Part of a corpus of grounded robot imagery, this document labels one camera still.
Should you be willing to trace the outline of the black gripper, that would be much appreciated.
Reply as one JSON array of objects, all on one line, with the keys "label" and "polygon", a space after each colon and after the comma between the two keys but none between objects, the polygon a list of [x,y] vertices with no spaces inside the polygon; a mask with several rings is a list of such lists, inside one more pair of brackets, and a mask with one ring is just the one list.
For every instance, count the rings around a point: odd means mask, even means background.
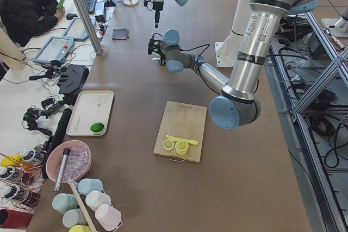
[{"label": "black gripper", "polygon": [[166,65],[166,56],[164,53],[162,52],[159,52],[159,55],[160,55],[160,65],[161,66],[165,66]]},{"label": "black gripper", "polygon": [[144,6],[150,10],[148,8],[148,4],[152,3],[152,9],[155,11],[155,16],[154,16],[154,26],[156,28],[158,28],[159,26],[159,20],[160,20],[160,12],[163,11],[163,7],[164,7],[164,2],[160,1],[160,2],[156,2],[154,0],[144,0]]}]

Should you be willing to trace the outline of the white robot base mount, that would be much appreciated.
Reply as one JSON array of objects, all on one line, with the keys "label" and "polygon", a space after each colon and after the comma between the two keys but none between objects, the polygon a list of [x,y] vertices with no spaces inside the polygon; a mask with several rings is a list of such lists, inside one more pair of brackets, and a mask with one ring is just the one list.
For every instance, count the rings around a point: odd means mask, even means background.
[{"label": "white robot base mount", "polygon": [[218,67],[233,67],[235,60],[232,58],[232,48],[230,41],[215,42],[215,57]]}]

